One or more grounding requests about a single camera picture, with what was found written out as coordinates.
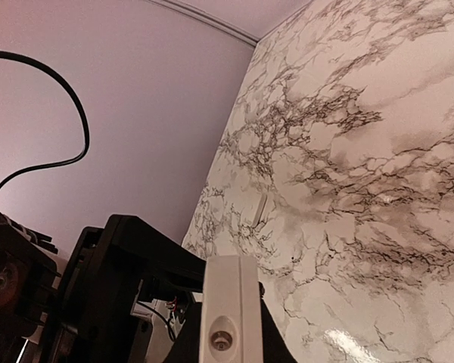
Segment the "white battery cover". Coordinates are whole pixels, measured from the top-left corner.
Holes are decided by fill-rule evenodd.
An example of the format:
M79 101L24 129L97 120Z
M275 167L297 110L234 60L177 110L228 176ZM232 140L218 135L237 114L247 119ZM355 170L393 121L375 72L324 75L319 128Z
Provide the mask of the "white battery cover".
M244 209L244 222L248 226L255 227L260 222L267 199L266 194L255 194L251 198L251 202Z

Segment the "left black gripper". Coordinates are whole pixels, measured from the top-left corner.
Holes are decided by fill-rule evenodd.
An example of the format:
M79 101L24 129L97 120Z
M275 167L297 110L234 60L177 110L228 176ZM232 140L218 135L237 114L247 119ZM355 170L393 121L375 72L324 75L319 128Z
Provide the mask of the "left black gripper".
M137 302L200 293L205 261L137 216L112 215L84 228L41 337L43 362L143 362L153 324Z

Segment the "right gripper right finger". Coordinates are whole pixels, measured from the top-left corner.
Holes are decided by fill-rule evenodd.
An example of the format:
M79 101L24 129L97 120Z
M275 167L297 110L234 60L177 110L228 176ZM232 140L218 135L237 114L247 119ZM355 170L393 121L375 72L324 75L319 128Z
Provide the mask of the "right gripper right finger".
M286 346L273 318L270 314L266 303L264 302L265 288L259 282L260 289L260 308L261 308L261 325L263 339L263 362L264 363L296 363Z

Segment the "white remote control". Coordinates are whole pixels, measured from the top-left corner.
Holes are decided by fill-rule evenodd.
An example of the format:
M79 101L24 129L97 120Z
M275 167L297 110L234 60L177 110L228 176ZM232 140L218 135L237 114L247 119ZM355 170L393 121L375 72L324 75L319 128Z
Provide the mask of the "white remote control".
M262 361L257 262L248 256L211 256L204 275L199 362Z

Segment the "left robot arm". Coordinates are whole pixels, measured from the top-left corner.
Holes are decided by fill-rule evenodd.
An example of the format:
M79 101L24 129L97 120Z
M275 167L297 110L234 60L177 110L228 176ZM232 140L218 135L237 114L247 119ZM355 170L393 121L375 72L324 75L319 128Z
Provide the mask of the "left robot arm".
M0 362L15 338L37 335L37 362L141 361L150 325L133 315L154 299L187 309L202 259L136 216L82 230L64 268L51 238L0 213Z

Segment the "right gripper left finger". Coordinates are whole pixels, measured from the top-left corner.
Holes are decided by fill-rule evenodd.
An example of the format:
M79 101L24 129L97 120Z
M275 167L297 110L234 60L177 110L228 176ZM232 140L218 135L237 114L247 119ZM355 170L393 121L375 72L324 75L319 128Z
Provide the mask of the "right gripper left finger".
M202 303L191 305L185 316L185 322L164 363L198 363L201 339Z

